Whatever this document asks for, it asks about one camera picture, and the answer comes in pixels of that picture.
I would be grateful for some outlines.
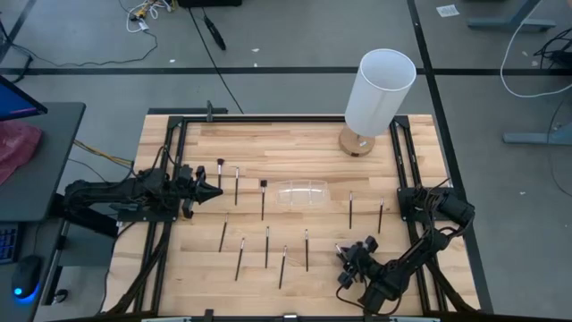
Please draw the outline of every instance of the wooden tabletop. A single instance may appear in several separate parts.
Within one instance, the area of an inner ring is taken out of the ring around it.
[[[168,115],[146,118],[136,167],[149,168],[164,142]],[[410,115],[419,170],[425,186],[447,177],[441,147],[430,115]],[[396,189],[399,187],[391,137],[376,138],[365,157],[350,157],[338,146],[343,123],[191,123],[187,131],[183,164],[203,165],[207,181],[217,184],[216,159],[223,166],[221,197],[195,205],[192,220],[182,216],[173,225],[165,269],[160,315],[202,316],[214,309],[217,316],[271,316],[284,313],[319,316],[359,316],[361,310],[336,299],[341,262],[334,244],[350,246],[372,235],[379,243],[373,257],[385,263],[410,246],[405,223],[400,220]],[[407,159],[405,140],[401,150]],[[240,168],[238,206],[234,205],[235,167]],[[413,186],[409,166],[408,184]],[[260,181],[268,180],[265,220],[261,221]],[[328,200],[312,206],[285,206],[276,202],[277,182],[318,180],[327,182]],[[353,225],[349,229],[349,192],[352,191]],[[377,218],[384,198],[382,232]],[[224,218],[229,223],[223,251],[218,252]],[[450,225],[439,222],[437,226]],[[265,229],[270,227],[270,255],[265,268]],[[305,267],[305,237],[309,233],[309,272]],[[107,278],[104,309],[111,308],[139,272],[147,224],[137,223],[115,246]],[[238,281],[234,281],[240,241],[245,248]],[[283,285],[279,290],[282,249],[288,245]],[[478,307],[465,244],[454,240],[439,253],[442,272],[463,296]],[[149,278],[149,307],[154,274]],[[437,309],[433,281],[425,271],[432,308]],[[342,290],[341,297],[356,301],[364,285]],[[381,312],[396,302],[386,301]],[[416,279],[411,277],[397,314],[418,315],[421,307]]]

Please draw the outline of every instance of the computer monitor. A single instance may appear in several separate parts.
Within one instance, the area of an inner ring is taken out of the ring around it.
[[[47,108],[0,76],[0,121],[45,113]]]

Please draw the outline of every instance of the lamp base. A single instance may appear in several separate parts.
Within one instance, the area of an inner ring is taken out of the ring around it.
[[[363,157],[374,149],[375,138],[363,137],[353,132],[348,125],[340,132],[340,148],[352,157]]]

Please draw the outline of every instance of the white shade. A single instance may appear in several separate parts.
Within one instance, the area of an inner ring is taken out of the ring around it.
[[[398,51],[376,49],[364,55],[346,108],[348,127],[361,136],[382,134],[415,78],[415,65]]]

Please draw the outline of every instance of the desk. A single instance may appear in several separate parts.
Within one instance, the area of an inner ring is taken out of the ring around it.
[[[148,115],[143,127],[136,167],[149,168],[164,143],[169,115]],[[410,115],[423,184],[432,186],[447,177],[441,148],[430,115]],[[349,246],[373,235],[380,248],[374,257],[386,262],[409,247],[406,225],[400,219],[396,190],[400,186],[395,155],[388,132],[376,138],[374,150],[365,157],[349,157],[338,147],[343,122],[322,123],[190,123],[182,163],[204,165],[207,181],[216,185],[216,159],[223,166],[224,195],[195,205],[191,220],[182,216],[171,232],[164,271],[159,316],[202,316],[214,309],[216,316],[299,315],[360,316],[361,310],[334,296],[341,272],[334,243]],[[175,155],[176,141],[172,144]],[[400,132],[402,151],[407,151]],[[240,167],[238,206],[234,206],[234,166]],[[408,185],[411,169],[406,166]],[[268,180],[265,220],[260,220],[259,182]],[[292,179],[328,182],[330,202],[320,207],[285,208],[275,202],[273,183]],[[349,229],[349,192],[354,196],[353,227]],[[384,197],[382,233],[377,234],[380,197]],[[223,252],[218,252],[225,215],[229,215]],[[438,226],[449,225],[439,222]],[[265,269],[265,228],[270,226],[270,255]],[[310,236],[309,272],[305,269],[304,230]],[[146,223],[137,223],[116,243],[107,279],[104,310],[110,309],[130,286],[139,271]],[[240,276],[234,281],[240,240],[246,246]],[[278,289],[282,247],[288,245],[282,289]],[[475,285],[465,244],[457,238],[439,253],[443,273],[465,301],[478,307]],[[144,309],[148,308],[155,275],[147,281]],[[429,294],[434,294],[431,277]],[[364,291],[354,284],[341,296],[355,301]],[[435,298],[430,298],[437,309]],[[387,301],[381,312],[393,308]],[[398,315],[419,315],[415,277],[411,278]]]
[[[40,128],[42,139],[34,157],[16,169],[0,186],[0,213],[10,211],[21,215],[21,221],[36,220],[24,225],[19,258],[36,254],[42,258],[38,293],[31,302],[20,302],[12,295],[12,274],[16,264],[0,266],[0,312],[5,321],[31,321],[44,291],[56,242],[63,229],[62,218],[49,218],[52,199],[60,182],[73,139],[80,126],[85,105],[81,103],[47,103],[48,113],[22,119]],[[2,216],[1,220],[17,220]]]

